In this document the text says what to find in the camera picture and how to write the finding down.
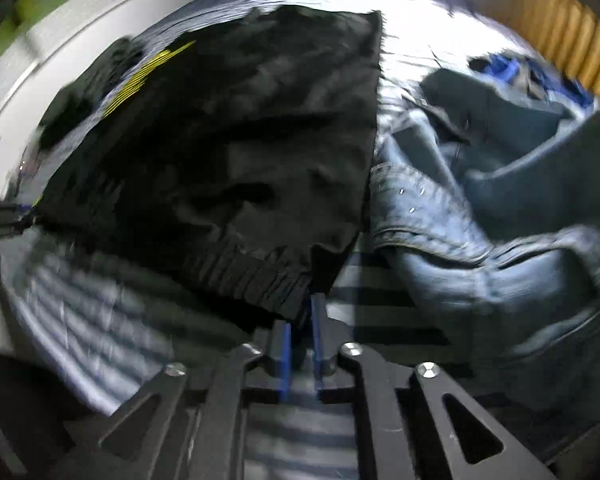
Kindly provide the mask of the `light blue denim jeans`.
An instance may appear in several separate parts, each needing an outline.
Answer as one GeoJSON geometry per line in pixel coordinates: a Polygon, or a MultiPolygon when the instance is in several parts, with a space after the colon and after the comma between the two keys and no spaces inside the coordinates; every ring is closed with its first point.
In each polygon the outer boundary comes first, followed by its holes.
{"type": "Polygon", "coordinates": [[[600,409],[600,102],[429,74],[379,145],[370,239],[483,382],[600,409]]]}

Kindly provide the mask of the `blue grey garment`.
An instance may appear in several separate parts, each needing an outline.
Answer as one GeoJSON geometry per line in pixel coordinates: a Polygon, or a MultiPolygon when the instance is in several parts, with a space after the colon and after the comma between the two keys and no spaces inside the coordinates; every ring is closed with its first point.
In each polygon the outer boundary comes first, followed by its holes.
{"type": "Polygon", "coordinates": [[[531,99],[547,101],[552,94],[559,94],[582,108],[594,104],[594,96],[579,81],[531,56],[514,52],[491,53],[482,58],[471,58],[468,66],[474,72],[505,82],[531,99]]]}

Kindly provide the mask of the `black yellow sweater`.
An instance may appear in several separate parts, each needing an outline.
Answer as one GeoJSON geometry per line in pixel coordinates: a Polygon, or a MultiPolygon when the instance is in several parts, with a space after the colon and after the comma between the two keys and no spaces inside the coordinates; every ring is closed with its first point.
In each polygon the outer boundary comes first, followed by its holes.
{"type": "Polygon", "coordinates": [[[377,11],[306,6],[186,32],[54,172],[36,222],[218,304],[298,318],[361,229],[381,38],[377,11]]]}

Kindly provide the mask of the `dark grey knit garment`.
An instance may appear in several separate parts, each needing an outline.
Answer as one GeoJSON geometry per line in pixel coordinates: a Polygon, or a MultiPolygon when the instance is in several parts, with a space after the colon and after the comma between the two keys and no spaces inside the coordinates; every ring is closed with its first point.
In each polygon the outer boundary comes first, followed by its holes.
{"type": "Polygon", "coordinates": [[[143,57],[143,45],[130,37],[114,41],[73,82],[62,87],[38,123],[38,149],[50,151],[90,116],[124,74],[143,57]]]}

